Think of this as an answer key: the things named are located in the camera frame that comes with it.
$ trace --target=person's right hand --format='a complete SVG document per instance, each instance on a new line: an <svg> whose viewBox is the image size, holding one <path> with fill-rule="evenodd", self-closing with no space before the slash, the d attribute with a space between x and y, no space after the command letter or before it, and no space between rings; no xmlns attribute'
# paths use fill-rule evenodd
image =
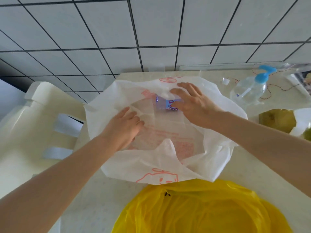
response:
<svg viewBox="0 0 311 233"><path fill-rule="evenodd" d="M181 110L191 123L203 128L211 128L215 112L223 110L192 83L177 83L177 86L185 88L188 93L180 88L171 89L171 93L183 99L183 102L175 101L172 106Z"/></svg>

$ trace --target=finger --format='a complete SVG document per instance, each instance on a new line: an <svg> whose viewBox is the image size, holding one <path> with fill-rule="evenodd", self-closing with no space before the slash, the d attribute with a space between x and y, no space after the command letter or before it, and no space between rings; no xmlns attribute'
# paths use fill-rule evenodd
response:
<svg viewBox="0 0 311 233"><path fill-rule="evenodd" d="M138 127L138 131L140 131L142 128L143 128L143 126L145 125L145 122L144 121L139 121L138 123L137 123L137 127Z"/></svg>
<svg viewBox="0 0 311 233"><path fill-rule="evenodd" d="M131 120L136 124L140 121L140 118L138 116L134 116Z"/></svg>
<svg viewBox="0 0 311 233"><path fill-rule="evenodd" d="M173 104L172 104L172 107L175 107L181 111L184 110L184 105L185 103L184 102L181 102L181 101L175 101Z"/></svg>
<svg viewBox="0 0 311 233"><path fill-rule="evenodd" d="M128 113L126 116L124 116L125 119L132 119L137 114L136 111Z"/></svg>
<svg viewBox="0 0 311 233"><path fill-rule="evenodd" d="M115 115L115 118L122 118L129 109L130 107L125 107L123 110Z"/></svg>
<svg viewBox="0 0 311 233"><path fill-rule="evenodd" d="M191 86L195 89L195 91L201 96L201 95L203 95L203 93L201 92L201 90L196 86L196 85L194 85L193 83L190 83L191 84Z"/></svg>
<svg viewBox="0 0 311 233"><path fill-rule="evenodd" d="M172 94L175 94L175 95L179 96L184 101L186 101L190 97L190 95L187 92L185 92L184 90L182 90L180 88L173 88L173 89L170 90L170 92Z"/></svg>
<svg viewBox="0 0 311 233"><path fill-rule="evenodd" d="M190 85L190 83L178 83L177 86L185 88L189 92L190 96L197 96L197 92Z"/></svg>

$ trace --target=bottle label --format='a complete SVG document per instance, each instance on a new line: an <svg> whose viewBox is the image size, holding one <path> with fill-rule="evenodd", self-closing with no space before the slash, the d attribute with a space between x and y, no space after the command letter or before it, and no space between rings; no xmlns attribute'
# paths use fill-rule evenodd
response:
<svg viewBox="0 0 311 233"><path fill-rule="evenodd" d="M172 104L175 101L179 101L179 100L178 99L177 100L166 100L166 107L165 107L165 109L167 109L167 110L178 110L177 108L172 106Z"/></svg>

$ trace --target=green object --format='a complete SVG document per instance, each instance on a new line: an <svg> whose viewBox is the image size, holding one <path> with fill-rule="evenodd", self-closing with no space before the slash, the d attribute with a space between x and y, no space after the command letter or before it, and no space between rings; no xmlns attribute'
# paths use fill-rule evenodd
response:
<svg viewBox="0 0 311 233"><path fill-rule="evenodd" d="M307 130L305 130L304 138L308 141L311 141L311 128L308 128Z"/></svg>

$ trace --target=white plastic bag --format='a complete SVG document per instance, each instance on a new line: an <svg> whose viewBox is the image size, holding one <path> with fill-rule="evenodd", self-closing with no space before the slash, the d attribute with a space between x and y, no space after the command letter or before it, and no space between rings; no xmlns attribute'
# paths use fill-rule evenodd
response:
<svg viewBox="0 0 311 233"><path fill-rule="evenodd" d="M191 124L181 111L155 107L155 94L165 99L177 98L169 90L179 82L195 84L223 110L247 118L238 105L221 95L214 83L200 77L139 83L114 81L85 105L90 139L99 135L126 106L138 112L145 127L129 147L115 153L101 167L106 176L154 185L195 178L214 181L219 176L237 144L217 132Z"/></svg>

